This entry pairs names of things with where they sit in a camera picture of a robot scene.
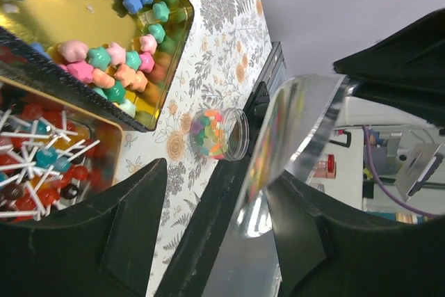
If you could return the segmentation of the clear glass bowl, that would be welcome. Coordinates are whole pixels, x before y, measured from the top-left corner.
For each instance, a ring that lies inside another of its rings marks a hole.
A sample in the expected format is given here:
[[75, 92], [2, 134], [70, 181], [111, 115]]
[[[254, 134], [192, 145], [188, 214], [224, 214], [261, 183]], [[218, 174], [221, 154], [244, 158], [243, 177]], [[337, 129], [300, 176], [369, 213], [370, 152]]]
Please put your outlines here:
[[190, 141], [203, 158], [239, 161], [250, 142], [247, 115], [237, 108], [202, 109], [193, 116]]

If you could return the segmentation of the metal scoop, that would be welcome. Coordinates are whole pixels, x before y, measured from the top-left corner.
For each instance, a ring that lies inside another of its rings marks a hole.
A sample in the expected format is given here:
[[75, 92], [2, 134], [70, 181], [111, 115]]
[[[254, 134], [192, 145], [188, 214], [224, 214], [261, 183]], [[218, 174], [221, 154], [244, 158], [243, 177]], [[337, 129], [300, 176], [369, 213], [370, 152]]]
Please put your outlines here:
[[234, 208], [235, 234], [251, 239], [271, 231], [266, 187], [287, 168], [308, 178], [351, 90], [345, 75], [304, 74], [274, 92]]

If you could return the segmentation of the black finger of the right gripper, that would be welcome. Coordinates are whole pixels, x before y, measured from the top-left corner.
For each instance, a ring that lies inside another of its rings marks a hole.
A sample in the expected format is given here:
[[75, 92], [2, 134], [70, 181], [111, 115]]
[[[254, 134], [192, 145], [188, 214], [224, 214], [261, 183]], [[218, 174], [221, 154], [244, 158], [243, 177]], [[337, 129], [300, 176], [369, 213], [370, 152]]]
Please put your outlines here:
[[444, 126], [444, 10], [335, 61], [333, 68], [359, 84], [354, 96]]

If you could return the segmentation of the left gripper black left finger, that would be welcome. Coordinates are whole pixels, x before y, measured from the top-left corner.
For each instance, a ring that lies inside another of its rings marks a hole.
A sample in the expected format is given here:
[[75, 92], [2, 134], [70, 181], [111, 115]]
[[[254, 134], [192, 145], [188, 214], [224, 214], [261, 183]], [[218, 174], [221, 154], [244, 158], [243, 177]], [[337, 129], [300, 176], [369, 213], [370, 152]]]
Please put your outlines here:
[[144, 296], [165, 159], [39, 221], [1, 225], [2, 296]]

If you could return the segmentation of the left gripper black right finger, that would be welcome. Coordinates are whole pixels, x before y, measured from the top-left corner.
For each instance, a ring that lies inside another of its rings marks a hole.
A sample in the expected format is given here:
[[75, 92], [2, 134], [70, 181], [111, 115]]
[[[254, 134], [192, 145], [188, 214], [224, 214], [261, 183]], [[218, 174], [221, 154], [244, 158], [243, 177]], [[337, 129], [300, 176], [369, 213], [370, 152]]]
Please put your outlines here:
[[444, 218], [410, 225], [283, 173], [267, 190], [281, 296], [443, 296]]

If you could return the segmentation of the tin of star candies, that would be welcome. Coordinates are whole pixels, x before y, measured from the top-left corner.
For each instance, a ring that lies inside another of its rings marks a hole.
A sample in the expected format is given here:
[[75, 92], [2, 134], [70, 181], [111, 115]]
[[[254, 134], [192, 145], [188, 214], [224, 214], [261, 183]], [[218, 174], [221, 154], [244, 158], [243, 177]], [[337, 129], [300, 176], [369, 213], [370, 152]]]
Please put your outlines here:
[[1, 101], [31, 91], [153, 131], [193, 17], [189, 0], [1, 0]]

